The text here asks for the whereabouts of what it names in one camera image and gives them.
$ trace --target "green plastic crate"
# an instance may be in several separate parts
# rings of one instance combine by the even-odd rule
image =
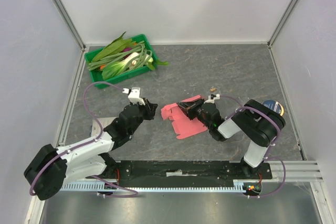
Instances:
[[[144,40],[145,41],[145,48],[147,50],[151,50],[153,52],[153,55],[152,55],[153,60],[154,61],[158,60],[152,46],[149,44],[149,42],[148,42],[148,40],[147,40],[147,38],[144,34],[140,34],[140,35],[137,35],[135,37],[132,37],[132,40],[135,41],[135,42],[141,42],[141,41]],[[94,58],[94,56],[96,56],[101,50],[103,50],[103,47],[100,48],[100,49],[97,49],[95,51],[92,51],[92,52],[87,52],[85,54],[86,62],[91,62],[91,60]],[[122,73],[118,76],[112,77],[112,78],[106,80],[106,82],[109,82],[111,84],[116,84],[118,82],[124,81],[126,79],[130,79],[134,76],[138,76],[138,75],[140,75],[142,73],[146,73],[148,71],[151,71],[151,70],[147,66],[143,66],[142,68],[137,68],[135,70],[132,70],[132,71],[129,71],[129,72],[126,72],[126,73]],[[90,75],[91,75],[92,82],[104,81],[103,77],[101,76],[101,71],[96,71],[96,70],[90,71]],[[106,85],[106,84],[96,84],[95,86],[98,89],[103,89],[103,88],[106,88],[108,85]]]

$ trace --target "white wall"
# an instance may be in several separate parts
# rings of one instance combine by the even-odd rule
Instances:
[[[274,45],[302,146],[336,207],[336,0],[300,0]]]
[[[85,43],[267,41],[290,0],[62,0]]]
[[[80,49],[51,0],[0,0],[0,215],[23,223],[23,172],[55,142]]]

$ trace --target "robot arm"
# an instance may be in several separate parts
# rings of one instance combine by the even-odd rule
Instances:
[[[258,170],[277,129],[258,113],[248,109],[237,112],[230,119],[224,120],[216,108],[215,100],[219,95],[211,95],[208,100],[198,99],[192,102],[178,103],[181,110],[189,119],[198,118],[209,129],[210,135],[217,141],[225,141],[239,131],[243,131],[250,139],[250,145],[241,159],[241,169],[247,176]],[[268,116],[280,130],[286,122],[281,115],[265,107],[255,100],[248,101],[244,107],[257,110]]]
[[[48,162],[64,151],[68,151],[52,162],[37,179],[34,191],[40,200],[52,197],[69,182],[100,175],[107,167],[109,171],[115,170],[116,162],[108,152],[131,140],[143,120],[154,118],[158,107],[157,104],[140,97],[140,88],[124,89],[124,93],[128,94],[130,105],[127,105],[104,129],[104,133],[98,139],[96,135],[64,147],[53,148],[48,144],[40,149],[24,172],[30,184]]]

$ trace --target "gray stone surface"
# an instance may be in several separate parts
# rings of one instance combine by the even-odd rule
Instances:
[[[163,121],[160,109],[166,104],[202,94],[211,87],[216,93],[239,97],[243,102],[255,99],[263,102],[274,99],[285,106],[279,82],[266,45],[174,45],[154,46],[154,51],[169,66],[151,71],[119,84],[121,87],[141,87],[143,96],[158,103],[155,120],[144,121],[133,140],[111,154],[115,159],[138,160],[219,160],[238,161],[247,151],[249,139],[237,133],[225,142],[217,142],[208,132],[178,140],[170,121]],[[89,136],[92,118],[82,105],[82,94],[91,83],[85,69],[81,80],[66,144]],[[118,116],[128,99],[111,87],[92,88],[87,95],[88,106],[98,117]],[[217,103],[225,117],[237,108],[232,100]],[[279,144],[272,155],[285,160],[300,160],[299,148],[288,117]]]

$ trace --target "black mounting plate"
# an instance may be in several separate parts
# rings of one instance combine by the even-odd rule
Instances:
[[[230,161],[120,161],[117,166],[123,187],[232,187],[234,179],[258,180],[259,172],[263,179],[272,179],[268,163],[250,177],[243,174],[239,162]],[[167,177],[167,172],[178,170],[191,176]],[[115,174],[102,178],[115,178]]]

